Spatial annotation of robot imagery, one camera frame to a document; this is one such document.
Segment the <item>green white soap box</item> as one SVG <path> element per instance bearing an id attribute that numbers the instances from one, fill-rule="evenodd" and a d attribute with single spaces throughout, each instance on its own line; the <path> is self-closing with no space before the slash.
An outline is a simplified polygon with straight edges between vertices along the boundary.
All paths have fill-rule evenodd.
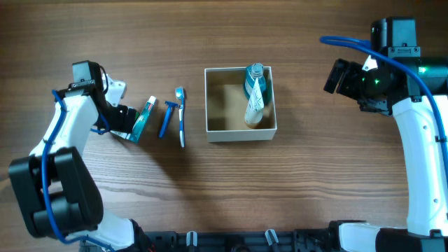
<path id="1" fill-rule="evenodd" d="M 114 131 L 114 130 L 111 130 L 111 133 L 116 135 L 117 137 L 122 138 L 122 139 L 129 139 L 131 136 L 131 133 L 119 132 L 119 131 Z"/>

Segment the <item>teal toothpaste tube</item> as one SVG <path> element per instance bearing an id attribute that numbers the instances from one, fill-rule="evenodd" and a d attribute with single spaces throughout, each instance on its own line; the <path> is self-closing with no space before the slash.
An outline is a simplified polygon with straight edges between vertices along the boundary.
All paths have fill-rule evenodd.
<path id="1" fill-rule="evenodd" d="M 139 117 L 136 119 L 136 122 L 132 128 L 132 132 L 128 134 L 127 140 L 138 143 L 141 135 L 144 131 L 146 123 L 151 115 L 151 111 L 153 110 L 154 105 L 156 104 L 157 98 L 154 96 L 150 96 L 148 101 L 143 107 L 143 110 L 140 112 Z"/>

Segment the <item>blue white toothbrush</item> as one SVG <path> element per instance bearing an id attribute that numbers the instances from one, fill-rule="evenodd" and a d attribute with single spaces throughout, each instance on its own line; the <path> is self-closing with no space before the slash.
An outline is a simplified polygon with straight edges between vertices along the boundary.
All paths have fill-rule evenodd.
<path id="1" fill-rule="evenodd" d="M 185 92 L 183 87 L 177 87 L 175 89 L 176 98 L 181 102 L 178 109 L 179 117 L 179 139 L 181 147 L 185 147 L 185 130 L 184 130 L 184 108 L 185 108 Z"/>

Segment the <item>white floral lotion tube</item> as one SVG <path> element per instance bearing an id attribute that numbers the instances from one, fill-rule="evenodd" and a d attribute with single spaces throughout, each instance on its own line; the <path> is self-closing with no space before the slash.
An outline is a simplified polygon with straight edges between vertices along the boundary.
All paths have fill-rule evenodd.
<path id="1" fill-rule="evenodd" d="M 249 95 L 248 105 L 244 116 L 245 123 L 250 128 L 256 128 L 260 124 L 263 119 L 264 107 L 265 105 L 260 89 L 259 78 L 256 78 Z"/>

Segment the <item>blue mouthwash bottle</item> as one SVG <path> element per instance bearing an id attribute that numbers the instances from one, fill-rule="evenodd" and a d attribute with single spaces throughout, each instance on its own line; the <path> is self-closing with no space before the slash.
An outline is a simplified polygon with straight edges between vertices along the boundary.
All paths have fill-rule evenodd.
<path id="1" fill-rule="evenodd" d="M 269 88 L 264 76 L 264 66 L 261 63 L 255 63 L 246 67 L 245 82 L 243 84 L 244 94 L 249 99 L 250 94 L 253 91 L 256 80 L 260 87 L 263 102 L 265 105 L 269 104 L 270 96 L 268 94 Z"/>

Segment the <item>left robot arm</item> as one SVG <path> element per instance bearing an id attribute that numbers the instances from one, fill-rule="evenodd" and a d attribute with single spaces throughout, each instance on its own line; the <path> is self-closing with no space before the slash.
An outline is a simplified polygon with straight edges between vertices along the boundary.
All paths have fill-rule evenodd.
<path id="1" fill-rule="evenodd" d="M 82 249 L 154 251 L 135 220 L 105 210 L 82 154 L 91 132 L 138 142 L 155 98 L 138 112 L 119 103 L 126 84 L 110 79 L 100 64 L 86 60 L 72 69 L 68 88 L 52 91 L 55 114 L 42 140 L 8 169 L 27 230 Z"/>

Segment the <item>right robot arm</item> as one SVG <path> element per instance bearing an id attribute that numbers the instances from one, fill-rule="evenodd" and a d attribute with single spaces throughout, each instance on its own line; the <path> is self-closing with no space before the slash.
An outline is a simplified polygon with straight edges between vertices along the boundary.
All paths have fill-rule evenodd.
<path id="1" fill-rule="evenodd" d="M 395 120 L 409 197 L 405 227 L 336 220 L 326 246 L 333 251 L 446 251 L 447 58 L 421 55 L 411 17 L 374 21 L 368 40 L 323 36 L 320 41 L 367 55 L 363 64 L 338 59 L 324 89 L 355 100 L 363 112 Z"/>

